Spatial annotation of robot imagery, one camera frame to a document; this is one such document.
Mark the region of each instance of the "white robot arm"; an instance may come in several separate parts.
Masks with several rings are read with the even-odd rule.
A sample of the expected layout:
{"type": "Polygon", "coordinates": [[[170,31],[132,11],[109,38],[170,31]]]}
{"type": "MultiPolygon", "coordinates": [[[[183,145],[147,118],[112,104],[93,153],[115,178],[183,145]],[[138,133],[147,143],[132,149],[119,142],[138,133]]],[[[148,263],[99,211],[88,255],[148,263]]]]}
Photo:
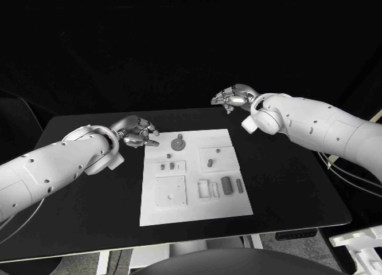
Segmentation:
{"type": "Polygon", "coordinates": [[[382,182],[382,124],[320,101],[282,93],[261,95],[242,84],[225,89],[210,103],[222,104],[228,113],[232,106],[251,112],[242,122],[249,133],[258,128],[271,135],[284,133],[300,146],[360,165],[382,182]]]}
{"type": "Polygon", "coordinates": [[[134,148],[158,146],[148,140],[153,124],[128,116],[109,128],[85,126],[0,166],[0,222],[63,188],[82,174],[93,175],[122,163],[119,140],[134,148]]]}

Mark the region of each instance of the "floor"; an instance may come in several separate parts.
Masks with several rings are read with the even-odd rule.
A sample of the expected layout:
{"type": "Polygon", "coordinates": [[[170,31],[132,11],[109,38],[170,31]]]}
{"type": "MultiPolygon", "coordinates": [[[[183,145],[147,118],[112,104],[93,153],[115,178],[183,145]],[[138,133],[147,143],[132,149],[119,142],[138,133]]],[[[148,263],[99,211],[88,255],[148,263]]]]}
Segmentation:
{"type": "MultiPolygon", "coordinates": [[[[333,269],[340,271],[339,265],[324,243],[320,233],[313,238],[292,239],[288,241],[277,241],[275,234],[261,234],[262,247],[266,250],[285,252],[298,257],[307,258],[320,264],[330,266],[333,269]]],[[[108,273],[114,275],[114,269],[118,261],[119,251],[111,252],[108,273]]],[[[131,260],[131,249],[122,250],[121,261],[117,267],[115,275],[127,275],[128,263],[131,260]]],[[[68,256],[52,273],[52,275],[95,275],[98,266],[98,253],[68,256]]]]}

